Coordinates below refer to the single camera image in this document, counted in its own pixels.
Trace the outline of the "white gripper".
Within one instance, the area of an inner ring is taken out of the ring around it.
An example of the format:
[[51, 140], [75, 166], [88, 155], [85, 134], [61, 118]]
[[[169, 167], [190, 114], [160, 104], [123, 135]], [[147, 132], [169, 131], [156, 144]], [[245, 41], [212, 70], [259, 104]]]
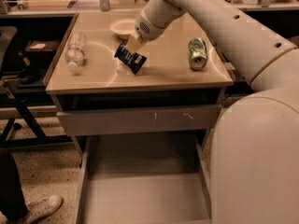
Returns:
[[130, 53], [135, 53], [143, 46], [143, 40], [155, 40], [163, 32], [164, 29], [154, 25], [148, 19], [146, 11], [142, 10], [135, 20], [135, 32], [130, 34], [126, 44], [126, 49]]

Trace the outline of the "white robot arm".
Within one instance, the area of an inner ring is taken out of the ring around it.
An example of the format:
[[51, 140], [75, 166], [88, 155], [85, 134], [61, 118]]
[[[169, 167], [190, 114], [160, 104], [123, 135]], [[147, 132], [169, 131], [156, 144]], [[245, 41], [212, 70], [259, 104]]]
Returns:
[[214, 130], [213, 224], [299, 224], [299, 50], [222, 0], [149, 0], [131, 52], [183, 13], [203, 28], [254, 93], [231, 105]]

